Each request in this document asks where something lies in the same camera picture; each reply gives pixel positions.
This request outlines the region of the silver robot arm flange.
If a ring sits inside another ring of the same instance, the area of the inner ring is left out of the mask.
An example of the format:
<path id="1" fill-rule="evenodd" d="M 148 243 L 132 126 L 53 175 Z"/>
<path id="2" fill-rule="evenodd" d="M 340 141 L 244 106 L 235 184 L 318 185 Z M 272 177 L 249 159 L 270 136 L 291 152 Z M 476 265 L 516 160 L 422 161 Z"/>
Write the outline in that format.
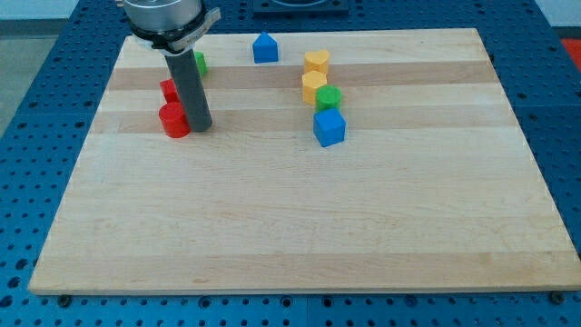
<path id="1" fill-rule="evenodd" d="M 219 7 L 201 0 L 123 0 L 133 36 L 148 49 L 176 56 L 195 44 L 222 18 Z"/>

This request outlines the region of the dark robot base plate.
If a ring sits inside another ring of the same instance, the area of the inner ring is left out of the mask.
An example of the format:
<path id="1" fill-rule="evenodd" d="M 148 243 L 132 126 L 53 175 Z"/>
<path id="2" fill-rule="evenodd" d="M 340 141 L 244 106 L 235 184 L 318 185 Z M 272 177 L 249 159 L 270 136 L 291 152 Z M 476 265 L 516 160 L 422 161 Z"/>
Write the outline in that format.
<path id="1" fill-rule="evenodd" d="M 251 0 L 254 14 L 345 14 L 348 0 Z"/>

